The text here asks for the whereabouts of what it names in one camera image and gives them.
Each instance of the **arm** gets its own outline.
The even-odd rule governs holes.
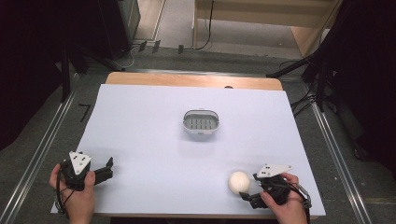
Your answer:
[[[56,188],[56,177],[61,168],[60,164],[57,164],[49,178],[49,184],[55,189]],[[74,191],[66,189],[66,184],[61,181],[60,189],[62,191],[62,198],[66,200],[65,208],[69,215],[70,224],[88,224],[92,220],[93,210],[95,206],[95,197],[93,192],[93,186],[95,183],[95,173],[89,171],[85,177],[84,184],[85,189],[83,191]]]
[[[295,186],[298,183],[298,177],[295,175],[282,174],[286,182]],[[267,192],[261,193],[262,200],[274,212],[279,224],[306,224],[306,215],[303,207],[303,199],[296,192],[291,191],[288,201],[278,205]]]

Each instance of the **white ball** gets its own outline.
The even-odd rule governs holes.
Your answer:
[[[235,194],[239,194],[239,192],[248,193],[250,187],[248,175],[242,171],[234,172],[228,179],[228,187]]]

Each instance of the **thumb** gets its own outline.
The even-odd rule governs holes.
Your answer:
[[[271,197],[271,195],[265,191],[261,192],[260,196],[262,196],[264,203],[275,213],[278,205],[274,201],[273,197]]]
[[[93,186],[95,185],[95,172],[94,171],[89,171],[87,173],[87,176],[85,176],[84,185],[85,185],[85,189],[86,188],[93,189]]]

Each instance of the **person's left hand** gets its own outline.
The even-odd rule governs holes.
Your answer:
[[[56,164],[53,168],[49,184],[56,189],[56,179],[61,169],[60,164]],[[95,172],[89,171],[84,180],[85,188],[83,191],[75,191],[66,188],[64,180],[61,180],[60,190],[62,192],[62,200],[65,200],[73,192],[73,195],[67,200],[64,207],[69,215],[70,223],[90,223],[92,220],[93,210],[95,206],[95,196],[93,186],[95,184]]]

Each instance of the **floor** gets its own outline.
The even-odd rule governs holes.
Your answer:
[[[154,35],[154,40],[161,40],[159,51],[152,53],[151,48],[146,48],[138,53],[135,50],[134,60],[126,55],[118,63],[133,62],[127,71],[155,69],[264,77],[286,65],[282,63],[301,58],[289,27],[220,21],[213,22],[210,45],[205,50],[177,54],[178,45],[191,46],[192,43],[192,7],[192,0],[165,1]],[[206,29],[205,21],[200,23],[202,36],[199,44],[202,44]],[[37,223],[38,220],[68,223],[64,217],[50,214],[53,193],[48,186],[48,177],[53,165],[77,147],[92,113],[89,110],[84,118],[86,107],[81,105],[94,107],[97,91],[106,81],[108,71],[101,64],[89,63],[87,75],[73,77],[74,91],[68,102],[59,104],[62,89],[57,90],[17,141],[0,151],[0,169],[4,171],[0,180],[0,209],[5,211],[0,223]],[[306,86],[299,79],[302,71],[303,67],[281,78],[290,102],[298,101],[306,93]],[[396,219],[396,182],[378,162],[362,162],[355,158],[353,146],[337,116],[328,107],[325,113],[319,113],[312,106],[296,118],[296,123],[327,213],[326,217],[312,223],[393,223]],[[351,182],[345,181],[345,176],[349,176]],[[367,216],[357,215],[351,196],[364,201],[362,209]],[[17,206],[9,209],[8,203]],[[110,223],[110,218],[98,216],[92,223]]]

